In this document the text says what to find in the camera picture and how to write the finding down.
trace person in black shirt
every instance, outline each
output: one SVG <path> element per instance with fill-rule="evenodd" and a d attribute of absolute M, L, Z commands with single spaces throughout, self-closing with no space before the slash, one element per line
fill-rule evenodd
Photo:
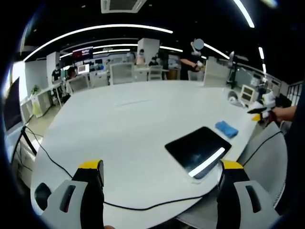
<path fill-rule="evenodd" d="M 61 70 L 59 68 L 59 63 L 56 64 L 55 70 L 52 72 L 52 83 L 61 77 Z"/>
<path fill-rule="evenodd" d="M 200 50 L 194 48 L 193 42 L 186 43 L 180 61 L 181 80 L 189 80 L 192 76 L 196 76 L 197 79 L 203 79 L 203 72 L 200 71 L 200 68 L 202 67 L 201 53 Z"/>
<path fill-rule="evenodd" d="M 148 66 L 156 66 L 156 65 L 159 65 L 157 63 L 157 57 L 152 57 L 152 61 L 149 62 Z"/>

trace air conditioning vent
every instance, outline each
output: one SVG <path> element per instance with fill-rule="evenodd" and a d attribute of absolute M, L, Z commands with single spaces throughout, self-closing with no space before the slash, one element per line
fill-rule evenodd
<path fill-rule="evenodd" d="M 102 13 L 137 13 L 146 0 L 101 0 Z"/>

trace computer monitor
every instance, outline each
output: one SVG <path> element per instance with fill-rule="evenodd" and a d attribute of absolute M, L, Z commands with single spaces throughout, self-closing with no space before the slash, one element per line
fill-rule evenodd
<path fill-rule="evenodd" d="M 9 88 L 7 98 L 4 102 L 3 117 L 6 132 L 18 123 L 22 123 L 19 100 L 19 78 Z"/>
<path fill-rule="evenodd" d="M 7 97 L 4 99 L 3 119 L 5 125 L 5 147 L 8 160 L 11 163 L 23 128 L 19 99 L 19 78 L 11 85 Z"/>
<path fill-rule="evenodd" d="M 90 71 L 89 64 L 80 65 L 80 66 L 77 67 L 78 74 L 89 73 L 89 71 Z"/>
<path fill-rule="evenodd" d="M 103 59 L 95 60 L 95 63 L 103 63 Z"/>

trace tablet screen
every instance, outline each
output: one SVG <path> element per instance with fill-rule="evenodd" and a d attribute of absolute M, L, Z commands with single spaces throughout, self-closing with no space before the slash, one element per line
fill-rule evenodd
<path fill-rule="evenodd" d="M 165 145 L 166 150 L 195 178 L 203 178 L 219 159 L 229 151 L 231 144 L 207 127 Z"/>

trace blue cloth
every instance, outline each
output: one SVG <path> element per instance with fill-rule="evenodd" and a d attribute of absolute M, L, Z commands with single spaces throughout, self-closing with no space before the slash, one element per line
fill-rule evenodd
<path fill-rule="evenodd" d="M 232 138 L 238 134 L 238 130 L 231 127 L 225 121 L 221 121 L 215 124 L 215 127 L 224 133 L 228 138 Z"/>

